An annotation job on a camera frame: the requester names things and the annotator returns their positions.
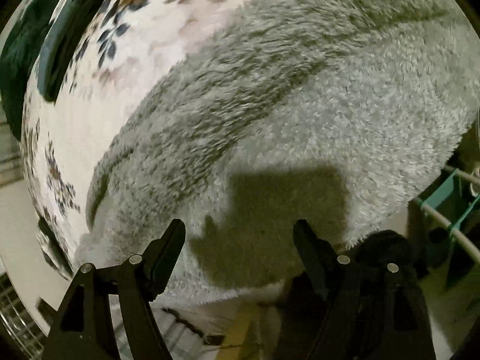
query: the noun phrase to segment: metal wire basket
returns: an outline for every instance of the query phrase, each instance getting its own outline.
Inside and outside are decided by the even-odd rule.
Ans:
[[[0,275],[0,320],[28,359],[41,358],[46,336],[22,304],[7,274]]]

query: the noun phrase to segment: fluffy blanket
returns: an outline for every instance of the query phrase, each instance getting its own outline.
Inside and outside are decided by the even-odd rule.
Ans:
[[[181,218],[162,303],[296,275],[297,219],[351,245],[438,176],[478,109],[479,64],[454,0],[251,0],[114,138],[76,263],[119,263]]]

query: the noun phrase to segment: metal grid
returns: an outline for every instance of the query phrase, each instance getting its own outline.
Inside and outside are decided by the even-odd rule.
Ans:
[[[0,320],[28,359],[41,358],[46,336],[22,304],[7,274],[0,275]]]

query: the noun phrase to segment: round metal rivet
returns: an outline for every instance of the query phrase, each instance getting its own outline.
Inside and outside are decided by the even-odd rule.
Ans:
[[[128,259],[128,262],[133,266],[140,264],[142,262],[142,257],[140,254],[134,254]]]
[[[92,270],[92,267],[93,267],[93,265],[90,264],[89,262],[87,262],[86,264],[83,264],[80,267],[80,272],[82,272],[83,274],[88,273]]]
[[[397,273],[398,272],[398,265],[391,262],[390,264],[387,265],[387,269],[393,274]]]
[[[340,254],[337,257],[337,261],[342,264],[343,266],[346,266],[347,264],[350,263],[350,258],[348,256],[345,256],[345,254]]]

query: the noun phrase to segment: gray fluffy fabric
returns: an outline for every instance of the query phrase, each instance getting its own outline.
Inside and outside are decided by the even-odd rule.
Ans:
[[[352,245],[438,176],[478,109],[479,62],[454,0],[251,0],[114,138],[77,265],[119,263],[181,218],[159,302],[291,278],[297,219]]]

